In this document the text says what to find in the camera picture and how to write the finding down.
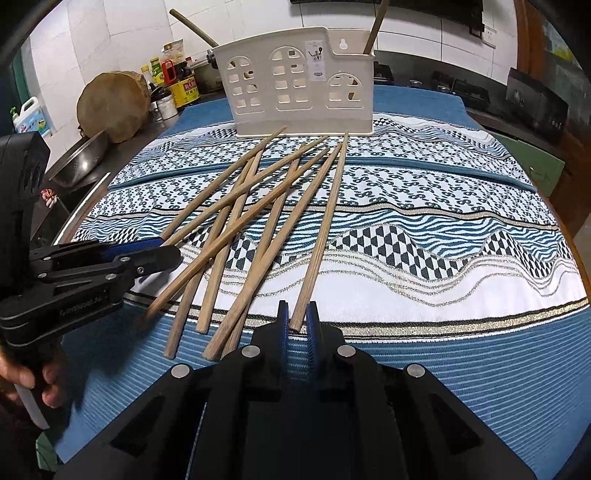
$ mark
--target detergent bottle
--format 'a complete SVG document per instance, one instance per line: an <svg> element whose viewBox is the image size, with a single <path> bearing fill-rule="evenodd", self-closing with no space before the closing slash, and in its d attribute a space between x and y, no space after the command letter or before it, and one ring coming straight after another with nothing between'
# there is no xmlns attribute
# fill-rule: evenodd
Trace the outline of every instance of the detergent bottle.
<svg viewBox="0 0 591 480"><path fill-rule="evenodd" d="M51 135L49 123L43 115L37 97L31 97L23 104L20 115L17 114L16 108L13 108L11 113L12 123L17 133L38 131L43 137Z"/></svg>

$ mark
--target checkered pattern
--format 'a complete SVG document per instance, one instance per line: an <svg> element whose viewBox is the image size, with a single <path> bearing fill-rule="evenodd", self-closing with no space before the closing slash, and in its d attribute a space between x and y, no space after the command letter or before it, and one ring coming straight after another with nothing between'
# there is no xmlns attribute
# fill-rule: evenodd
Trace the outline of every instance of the checkered pattern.
<svg viewBox="0 0 591 480"><path fill-rule="evenodd" d="M211 226L204 227L204 228L198 228L197 230L195 230L193 233L191 233L189 235L188 243L195 248L203 247L203 244L205 243L205 240L207 240L207 236L209 235L209 231L211 229L212 229Z"/></svg>
<svg viewBox="0 0 591 480"><path fill-rule="evenodd" d="M240 236L232 244L226 268L235 270L248 270L251 267L252 259L255 258L256 244L250 239Z"/></svg>
<svg viewBox="0 0 591 480"><path fill-rule="evenodd" d="M139 240L138 229L134 226L116 230L115 232L110 233L105 239L106 242L116 242L118 244L126 244L136 240Z"/></svg>
<svg viewBox="0 0 591 480"><path fill-rule="evenodd" d="M351 230L329 248L371 255L380 261L426 280L440 280L457 274L468 260L447 260L417 247L403 230L394 225Z"/></svg>
<svg viewBox="0 0 591 480"><path fill-rule="evenodd" d="M481 255L509 255L515 257L534 278L544 278L552 272L552 262L536 259L504 231L493 233Z"/></svg>

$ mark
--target patterned tablecloth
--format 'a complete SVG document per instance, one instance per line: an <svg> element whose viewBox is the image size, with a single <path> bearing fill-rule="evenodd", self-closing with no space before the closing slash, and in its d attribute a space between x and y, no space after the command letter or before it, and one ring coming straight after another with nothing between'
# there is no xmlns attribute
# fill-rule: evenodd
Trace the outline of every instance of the patterned tablecloth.
<svg viewBox="0 0 591 480"><path fill-rule="evenodd" d="M538 478L550 479L591 417L590 310L572 253L518 163L468 120L458 99L387 88L376 89L375 109L387 104L380 110L389 113L374 114L374 136L349 141L312 297L320 318L379 362L430 368ZM399 102L392 101L393 93ZM412 116L404 108L410 95L418 95L409 104ZM179 122L184 131L167 132L137 155L82 222L75 240L158 235L177 210L257 143L236 137L231 116L220 118L227 103L218 108L213 125L206 121L215 105L187 111ZM457 115L450 118L453 111ZM309 140L273 142L261 166ZM252 303L243 342L253 327L274 318L279 300L295 305L335 169L276 257ZM284 172L252 191L247 207ZM231 180L203 207L227 193ZM310 181L304 176L295 184L279 226ZM194 332L202 282L177 360L207 364L200 353L240 292L267 216L268 211L232 245L208 335ZM145 338L126 324L198 255L210 226L188 237L177 271L137 282L121 312L65 338L74 406L57 448L64 459L172 364L161 351L177 301ZM293 375L305 374L304 340L290 337Z"/></svg>

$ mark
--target green cabinet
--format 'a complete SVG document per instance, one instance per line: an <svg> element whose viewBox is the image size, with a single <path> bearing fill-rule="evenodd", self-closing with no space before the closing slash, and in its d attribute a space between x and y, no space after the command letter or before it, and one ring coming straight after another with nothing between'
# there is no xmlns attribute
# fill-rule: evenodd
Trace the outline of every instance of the green cabinet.
<svg viewBox="0 0 591 480"><path fill-rule="evenodd" d="M532 183L538 187L546 198L550 197L556 187L564 162L548 152L496 132L490 132L501 142L511 155L519 162Z"/></svg>

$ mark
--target wooden chopstick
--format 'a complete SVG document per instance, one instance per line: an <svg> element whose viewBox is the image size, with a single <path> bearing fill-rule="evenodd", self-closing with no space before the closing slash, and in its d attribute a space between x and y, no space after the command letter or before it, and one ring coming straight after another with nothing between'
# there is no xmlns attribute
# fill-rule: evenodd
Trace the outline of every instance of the wooden chopstick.
<svg viewBox="0 0 591 480"><path fill-rule="evenodd" d="M248 170L246 179L253 178L256 175L260 159L261 157L259 155L255 157L250 169ZM234 207L232 207L232 213L228 219L227 228L230 228L231 225L240 218L247 197L248 192L236 199L236 203L234 204ZM196 332L207 333L209 330L209 324L212 321L213 307L216 304L217 292L219 290L220 283L222 282L223 271L226 267L226 261L228 260L231 247L232 243L230 242L217 253L216 259L213 262L212 272L209 275L207 289L205 290L203 302L201 303L201 310L199 310L199 319L197 320L197 325L195 325Z"/></svg>
<svg viewBox="0 0 591 480"><path fill-rule="evenodd" d="M300 201L296 204L294 209L291 211L289 217L281 227L281 230L277 233L277 236L271 241L269 244L269 248L265 254L261 257L261 260L255 266L254 272L251 275L250 280L247 279L244 286L242 287L242 291L239 293L236 300L226 316L224 320L221 322L220 326L218 327L216 333L213 335L212 339L209 341L205 350L203 351L203 357L207 360L214 360L217 355L219 354L220 350L223 348L224 343L230 335L234 325L238 321L240 315L246 308L246 305L252 300L252 296L254 292L259 286L259 283L267 274L267 270L273 263L273 260L281 250L283 243L291 233L293 227L295 227L296 223L300 219L301 214L304 212L308 203L311 201L312 197L316 194L316 191L320 187L320 184L324 181L326 174L330 170L333 161L335 160L342 144L338 144L332 153L329 155L328 159L324 162L320 170L318 171L316 177L312 180L304 194L302 195Z"/></svg>
<svg viewBox="0 0 591 480"><path fill-rule="evenodd" d="M379 10L375 16L374 24L372 25L371 31L369 32L368 42L365 44L365 48L363 49L364 55L369 55L371 53L371 49L374 47L375 37L378 36L379 28L382 26L382 22L384 21L384 16L386 15L386 10L388 9L389 3L389 0L382 0L382 3L379 5Z"/></svg>
<svg viewBox="0 0 591 480"><path fill-rule="evenodd" d="M183 270L178 277L176 277L164 291L151 303L146 309L144 317L139 319L138 328L146 327L150 319L152 319L158 311L178 292L182 286L185 285L201 268L203 268L211 258L213 258L223 247L231 242L234 236L248 223L250 223L261 211L273 202L279 195L291 187L291 185L300 178L305 172L311 169L316 162L328 153L329 149L325 148L322 152L308 160L302 167L293 174L285 178L277 187L267 193L261 200L250 207L244 215L242 215L231 228L226 229L208 248L201 250L199 256L193 260L190 265Z"/></svg>
<svg viewBox="0 0 591 480"><path fill-rule="evenodd" d="M288 175L297 169L299 162L299 158L296 158L291 163L290 169L287 172ZM273 240L273 234L275 234L277 222L279 221L281 211L283 210L283 206L288 195L289 192L285 192L277 200L275 200L275 203L273 203L273 208L271 209L271 213L269 213L269 218L267 219L267 223L265 224L265 229L262 231L261 240L259 241L259 244L256 247L255 256L252 259L251 267L248 270L246 281L248 281L248 278L254 272L254 265L260 262L261 257L267 251L267 248L269 247L271 240ZM240 315L238 322L236 323L236 325L234 325L232 333L230 334L230 337L228 337L226 345L224 345L223 347L222 358L230 352L236 350L236 348L238 347L238 343L240 342L240 337L242 336L242 329L244 328L244 323L246 322L246 316L248 315L250 304L251 302L249 301L244 310L242 311L242 314Z"/></svg>
<svg viewBox="0 0 591 480"><path fill-rule="evenodd" d="M312 250L312 256L308 269L306 270L306 276L304 277L304 283L301 286L300 295L297 297L295 303L294 312L291 315L290 328L301 330L301 326L304 323L304 316L306 315L306 307L312 297L312 291L318 277L320 270L320 263L322 262L322 255L326 248L326 241L329 236L330 225L332 224L333 215L335 214L336 201L339 198L340 182L343 178L343 172L345 170L345 159L347 156L347 144L349 142L349 134L345 133L343 139L343 146L340 149L339 162L337 163L335 179L333 180L332 187L330 189L329 199L326 202L326 210L322 217L322 223L320 224L320 231L316 237L316 244L314 250Z"/></svg>
<svg viewBox="0 0 591 480"><path fill-rule="evenodd" d="M251 148L248 152L246 152L243 156L241 156L238 160L236 160L232 165L230 165L226 170L224 170L220 175L218 175L199 195L197 195L183 210L181 210L177 216L173 219L172 222L168 224L168 226L162 231L160 234L160 238L163 240L168 240L170 236L174 233L174 231L178 228L178 226L183 223L185 218L187 218L193 211L199 207L205 200L207 200L213 192L215 192L218 187L227 180L232 173L234 173L237 169L242 167L249 161L252 157L254 157L260 151L263 151L265 147L269 144L271 140L279 136L283 130L287 127L281 127L275 133L265 137L261 140L261 142L256 146Z"/></svg>
<svg viewBox="0 0 591 480"><path fill-rule="evenodd" d="M242 195L245 192L248 192L248 190L253 185L259 183L262 179L268 177L269 175L271 175L272 173L276 172L280 168L283 168L289 162L292 162L295 158L299 158L301 155L303 155L304 153L306 153L308 150L314 148L316 145L318 145L319 143L323 142L327 138L328 137L320 137L320 138L314 140L313 142L310 142L309 144L307 144L307 145L299 148L298 150L296 150L292 154L290 154L290 155L288 155L286 157L283 157L281 160L275 162L273 165L265 168L265 170L263 170L262 172L258 173L253 178L251 178L250 180L244 182L240 186L240 188L238 188L235 191L234 190L231 191L227 195L224 195L216 203L214 203L213 205L211 205L210 207L208 207L204 211L202 211L193 220L191 220L187 225L185 225L178 232L176 232L174 235L172 235L170 238L168 238L168 240L166 240L163 243L163 245L176 245L184 237L186 237L189 233L191 233L199 225L201 225L205 220L207 220L214 213L216 213L218 210L220 210L221 208L225 207L226 205L230 205L240 195Z"/></svg>
<svg viewBox="0 0 591 480"><path fill-rule="evenodd" d="M260 159L262 155L262 150L256 154L256 156L249 160L249 162L244 166L242 169L240 176L236 180L236 183L232 187L235 189L239 187L244 180L246 179L249 169L254 164L254 162L258 165L257 158ZM205 243L203 244L203 248L207 248L211 243L217 238L217 236L223 230L224 225L226 224L226 220L228 219L228 215L230 214L230 207L229 205L225 206L220 212L217 214L217 218L214 221L211 230L207 234L207 238ZM185 286L183 292L183 298L178 305L178 310L176 315L174 316L172 327L170 327L170 331L168 333L168 338L166 340L166 347L164 348L164 356L169 359L173 359L177 353L178 344L180 342L181 336L183 334L183 329L185 322L187 322L187 316L189 315L189 310L191 310L191 305L193 304L193 299L195 294L197 293L197 289L199 288L199 284L201 283L201 279L203 278L203 273L205 272L205 267L202 268L197 274L189 280L187 285Z"/></svg>
<svg viewBox="0 0 591 480"><path fill-rule="evenodd" d="M219 44L212 37L207 35L203 30L201 30L201 28L199 28L197 25L191 22L187 17L178 13L174 8L172 8L168 13L171 14L178 21L180 21L183 25L185 25L185 27L187 27L189 30L199 35L199 37L201 37L201 39L211 48L219 46Z"/></svg>

